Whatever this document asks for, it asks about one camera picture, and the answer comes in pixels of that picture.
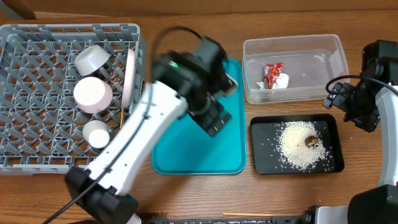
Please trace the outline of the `brown food piece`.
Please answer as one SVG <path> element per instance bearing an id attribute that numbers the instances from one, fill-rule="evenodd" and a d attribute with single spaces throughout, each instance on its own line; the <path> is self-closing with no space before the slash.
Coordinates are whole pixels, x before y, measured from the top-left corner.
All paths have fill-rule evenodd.
<path id="1" fill-rule="evenodd" d="M 308 148 L 314 148 L 318 145 L 319 138 L 317 136 L 309 136 L 305 139 L 305 145 Z"/>

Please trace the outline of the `white rice pile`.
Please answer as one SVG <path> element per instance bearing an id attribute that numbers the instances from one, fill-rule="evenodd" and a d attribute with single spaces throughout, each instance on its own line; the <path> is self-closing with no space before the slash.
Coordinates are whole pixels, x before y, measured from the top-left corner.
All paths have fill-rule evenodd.
<path id="1" fill-rule="evenodd" d="M 333 147 L 324 121 L 291 121 L 267 124 L 263 144 L 267 173 L 316 173 L 335 171 Z M 305 139 L 319 138 L 318 145 L 308 148 Z"/>

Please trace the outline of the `white napkin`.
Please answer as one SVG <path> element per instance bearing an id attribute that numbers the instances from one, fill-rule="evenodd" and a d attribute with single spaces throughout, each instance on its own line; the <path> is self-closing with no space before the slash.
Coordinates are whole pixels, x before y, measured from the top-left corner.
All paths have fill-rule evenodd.
<path id="1" fill-rule="evenodd" d="M 281 73 L 276 81 L 272 84 L 271 89 L 284 89 L 289 85 L 289 76 L 285 73 Z M 257 86 L 260 90 L 268 89 L 267 85 L 264 82 L 257 82 Z"/>

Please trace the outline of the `red snack wrapper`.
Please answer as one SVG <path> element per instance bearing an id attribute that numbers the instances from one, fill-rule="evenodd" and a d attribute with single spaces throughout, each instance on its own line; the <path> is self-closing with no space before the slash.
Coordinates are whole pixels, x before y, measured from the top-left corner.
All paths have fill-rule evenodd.
<path id="1" fill-rule="evenodd" d="M 272 89 L 277 77 L 283 69 L 283 63 L 265 64 L 264 66 L 264 81 L 268 89 Z"/>

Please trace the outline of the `white round plate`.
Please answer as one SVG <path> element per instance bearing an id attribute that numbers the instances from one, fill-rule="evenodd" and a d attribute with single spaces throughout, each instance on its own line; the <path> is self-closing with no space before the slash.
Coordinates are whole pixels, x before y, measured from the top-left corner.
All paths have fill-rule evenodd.
<path id="1" fill-rule="evenodd" d="M 126 69 L 124 74 L 124 85 L 121 107 L 126 108 L 131 103 L 131 93 L 134 87 L 134 76 L 136 69 L 136 55 L 133 49 L 127 51 Z"/>

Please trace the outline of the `wooden chopstick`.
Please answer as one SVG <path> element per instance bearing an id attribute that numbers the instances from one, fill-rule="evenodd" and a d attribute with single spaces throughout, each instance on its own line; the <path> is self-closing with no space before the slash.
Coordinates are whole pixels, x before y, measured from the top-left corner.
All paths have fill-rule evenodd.
<path id="1" fill-rule="evenodd" d="M 124 124 L 124 108 L 121 108 L 121 118 L 120 118 L 120 126 L 119 128 L 122 129 Z"/>
<path id="2" fill-rule="evenodd" d="M 272 217 L 275 216 L 271 213 L 235 213 L 235 212 L 223 212 L 225 216 L 243 216 L 243 217 Z"/>

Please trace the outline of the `small white cup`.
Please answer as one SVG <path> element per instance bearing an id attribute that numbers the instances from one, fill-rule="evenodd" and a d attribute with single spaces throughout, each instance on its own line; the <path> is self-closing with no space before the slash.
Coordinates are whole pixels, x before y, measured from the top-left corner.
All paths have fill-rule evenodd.
<path id="1" fill-rule="evenodd" d="M 92 120 L 83 127 L 83 138 L 96 149 L 104 148 L 110 141 L 108 126 L 99 120 Z"/>

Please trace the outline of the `grey bowl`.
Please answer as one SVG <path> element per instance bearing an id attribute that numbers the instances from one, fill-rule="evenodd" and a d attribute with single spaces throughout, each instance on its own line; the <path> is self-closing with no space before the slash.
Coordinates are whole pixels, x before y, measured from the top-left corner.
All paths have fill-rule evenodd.
<path id="1" fill-rule="evenodd" d="M 91 75 L 99 70 L 111 54 L 99 45 L 92 45 L 75 57 L 74 64 L 81 77 Z"/>

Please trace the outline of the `pink shallow bowl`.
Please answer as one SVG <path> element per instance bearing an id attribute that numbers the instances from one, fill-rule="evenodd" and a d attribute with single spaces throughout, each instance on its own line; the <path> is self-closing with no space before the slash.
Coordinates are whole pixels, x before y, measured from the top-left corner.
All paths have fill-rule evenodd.
<path id="1" fill-rule="evenodd" d="M 111 104 L 113 91 L 101 79 L 86 77 L 75 85 L 73 97 L 80 110 L 94 114 L 105 110 Z"/>

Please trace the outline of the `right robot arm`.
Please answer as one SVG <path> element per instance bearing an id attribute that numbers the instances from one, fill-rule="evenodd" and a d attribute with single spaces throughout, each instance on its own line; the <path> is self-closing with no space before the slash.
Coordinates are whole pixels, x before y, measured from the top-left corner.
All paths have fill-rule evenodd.
<path id="1" fill-rule="evenodd" d="M 382 126 L 378 187 L 355 195 L 348 205 L 312 205 L 297 223 L 397 223 L 397 42 L 368 44 L 362 61 L 357 85 L 330 80 L 323 105 L 344 111 L 345 121 L 369 133 Z"/>

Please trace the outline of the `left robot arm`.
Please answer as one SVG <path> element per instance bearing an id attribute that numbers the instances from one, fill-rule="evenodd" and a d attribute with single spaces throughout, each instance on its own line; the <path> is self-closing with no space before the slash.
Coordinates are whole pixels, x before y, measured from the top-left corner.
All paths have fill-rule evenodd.
<path id="1" fill-rule="evenodd" d="M 140 223 L 130 188 L 167 128 L 188 114 L 213 137 L 231 119 L 217 100 L 238 85 L 224 69 L 226 59 L 222 46 L 204 37 L 192 53 L 170 51 L 153 62 L 153 82 L 122 129 L 85 169 L 72 167 L 67 172 L 72 203 L 99 223 Z"/>

